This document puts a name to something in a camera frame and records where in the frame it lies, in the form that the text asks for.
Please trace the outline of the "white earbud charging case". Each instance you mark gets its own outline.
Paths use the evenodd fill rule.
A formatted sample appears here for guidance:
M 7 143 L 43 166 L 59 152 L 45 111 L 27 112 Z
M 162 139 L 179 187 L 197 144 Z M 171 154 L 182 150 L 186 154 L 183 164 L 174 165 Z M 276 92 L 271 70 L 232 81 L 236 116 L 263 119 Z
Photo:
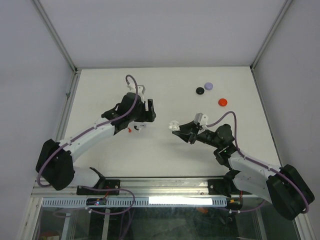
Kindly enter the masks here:
M 179 122 L 176 120 L 171 121 L 169 123 L 168 129 L 171 131 L 179 131 L 180 130 Z

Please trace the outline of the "red earbud charging case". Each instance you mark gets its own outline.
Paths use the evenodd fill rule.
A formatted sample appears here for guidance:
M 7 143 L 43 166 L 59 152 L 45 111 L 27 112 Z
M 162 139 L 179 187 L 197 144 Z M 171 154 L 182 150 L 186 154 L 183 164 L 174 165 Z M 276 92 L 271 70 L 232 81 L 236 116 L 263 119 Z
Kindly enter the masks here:
M 227 106 L 228 101 L 227 101 L 225 98 L 220 98 L 220 99 L 218 100 L 218 104 L 219 104 L 221 107 L 225 107 L 225 106 Z

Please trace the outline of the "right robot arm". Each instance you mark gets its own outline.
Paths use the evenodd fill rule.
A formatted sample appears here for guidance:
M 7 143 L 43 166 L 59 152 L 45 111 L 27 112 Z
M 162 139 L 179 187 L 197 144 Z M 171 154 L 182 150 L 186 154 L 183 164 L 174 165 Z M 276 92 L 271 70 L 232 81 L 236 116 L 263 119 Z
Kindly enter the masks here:
M 171 122 L 168 128 L 188 144 L 200 142 L 215 148 L 215 159 L 229 170 L 222 180 L 213 185 L 214 191 L 221 195 L 229 198 L 237 191 L 256 195 L 272 204 L 287 220 L 305 214 L 315 200 L 292 165 L 272 165 L 240 152 L 229 124 L 221 125 L 215 131 L 195 121 L 183 125 Z

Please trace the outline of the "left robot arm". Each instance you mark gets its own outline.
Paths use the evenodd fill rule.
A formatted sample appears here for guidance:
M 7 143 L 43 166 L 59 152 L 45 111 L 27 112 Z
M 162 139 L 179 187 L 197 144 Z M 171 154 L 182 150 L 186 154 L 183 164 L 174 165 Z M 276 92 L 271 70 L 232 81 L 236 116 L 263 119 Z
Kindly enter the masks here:
M 128 128 L 131 122 L 152 123 L 156 118 L 154 101 L 128 92 L 114 108 L 104 112 L 88 129 L 59 141 L 47 140 L 41 149 L 35 170 L 37 184 L 60 191 L 69 186 L 85 187 L 100 194 L 107 179 L 93 167 L 74 165 L 76 160 L 100 141 Z

